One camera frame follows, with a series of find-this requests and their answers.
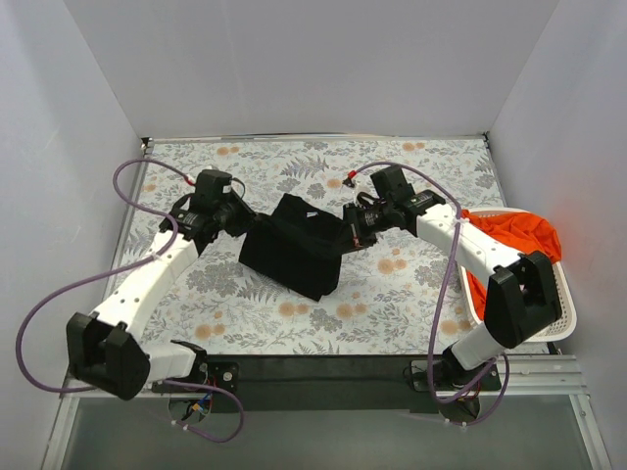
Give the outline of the black t shirt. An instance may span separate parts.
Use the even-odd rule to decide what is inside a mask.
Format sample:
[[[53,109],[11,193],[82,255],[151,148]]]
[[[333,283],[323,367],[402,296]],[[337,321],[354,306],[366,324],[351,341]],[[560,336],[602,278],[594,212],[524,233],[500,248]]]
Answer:
[[[341,218],[285,193],[272,214],[256,217],[239,262],[318,302],[338,286],[348,233]]]

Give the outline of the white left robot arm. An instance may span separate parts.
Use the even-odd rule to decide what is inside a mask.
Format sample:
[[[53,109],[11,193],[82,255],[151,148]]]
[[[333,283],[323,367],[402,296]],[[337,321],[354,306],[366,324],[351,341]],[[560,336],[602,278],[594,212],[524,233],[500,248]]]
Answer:
[[[72,316],[66,335],[73,378],[122,400],[163,380],[176,380],[189,392],[207,384],[202,348],[177,340],[148,347],[140,340],[162,298],[218,235],[239,237],[251,228],[256,214],[232,183],[227,172],[202,170],[193,192],[177,200],[160,223],[146,263],[131,269],[91,313]]]

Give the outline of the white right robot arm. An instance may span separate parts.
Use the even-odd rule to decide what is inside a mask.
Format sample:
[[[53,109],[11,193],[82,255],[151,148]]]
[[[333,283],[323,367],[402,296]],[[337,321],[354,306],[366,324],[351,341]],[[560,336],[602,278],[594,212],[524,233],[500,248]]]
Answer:
[[[359,192],[343,207],[342,252],[369,248],[384,231],[405,230],[448,254],[447,276],[460,266],[486,291],[479,324],[441,356],[427,352],[422,376],[429,389],[446,384],[467,391],[498,356],[561,320],[558,283],[547,255],[525,254],[481,231],[438,183],[416,191],[406,180],[406,164],[376,162],[370,169],[375,193]]]

